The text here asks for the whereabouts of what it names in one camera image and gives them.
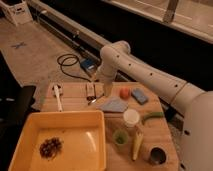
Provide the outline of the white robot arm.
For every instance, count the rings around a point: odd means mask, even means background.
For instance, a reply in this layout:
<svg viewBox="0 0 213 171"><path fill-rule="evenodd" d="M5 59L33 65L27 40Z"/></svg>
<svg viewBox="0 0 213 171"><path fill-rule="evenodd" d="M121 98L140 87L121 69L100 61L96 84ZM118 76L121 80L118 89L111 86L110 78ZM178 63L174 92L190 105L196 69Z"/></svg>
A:
<svg viewBox="0 0 213 171"><path fill-rule="evenodd" d="M97 78L109 86L120 70L142 83L184 116L180 171L213 171L213 91L151 67L131 55L126 41L100 49Z"/></svg>

